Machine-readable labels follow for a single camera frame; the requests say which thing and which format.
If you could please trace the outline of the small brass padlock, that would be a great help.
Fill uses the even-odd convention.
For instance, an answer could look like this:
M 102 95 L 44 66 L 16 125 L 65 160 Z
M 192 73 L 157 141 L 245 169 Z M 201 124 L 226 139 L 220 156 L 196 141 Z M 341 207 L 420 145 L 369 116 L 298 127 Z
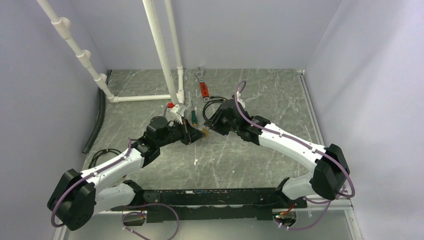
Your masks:
M 208 126 L 203 126 L 201 131 L 204 133 L 204 137 L 207 138 L 210 134 L 210 127 Z

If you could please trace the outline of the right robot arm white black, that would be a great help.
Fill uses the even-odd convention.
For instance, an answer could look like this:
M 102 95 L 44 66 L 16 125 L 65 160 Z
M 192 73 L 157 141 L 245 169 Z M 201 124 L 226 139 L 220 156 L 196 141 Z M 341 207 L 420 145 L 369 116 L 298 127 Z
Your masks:
M 250 116 L 234 99 L 223 102 L 204 125 L 223 136 L 236 133 L 242 140 L 270 148 L 297 161 L 308 173 L 285 178 L 276 188 L 275 200 L 289 207 L 296 199 L 319 195 L 328 201 L 340 196 L 350 170 L 342 149 L 308 142 L 260 116 Z

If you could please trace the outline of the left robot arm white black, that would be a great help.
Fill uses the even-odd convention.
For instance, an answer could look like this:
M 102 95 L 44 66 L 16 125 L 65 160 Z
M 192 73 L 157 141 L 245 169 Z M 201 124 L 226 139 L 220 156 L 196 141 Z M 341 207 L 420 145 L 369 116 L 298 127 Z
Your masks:
M 112 184 L 153 162 L 162 147 L 175 142 L 190 145 L 205 136 L 184 117 L 180 122 L 153 117 L 143 135 L 129 139 L 127 148 L 114 158 L 80 172 L 72 168 L 63 173 L 47 202 L 51 225 L 74 231 L 99 212 L 118 206 L 139 209 L 144 191 L 137 183 L 127 180 L 115 187 Z

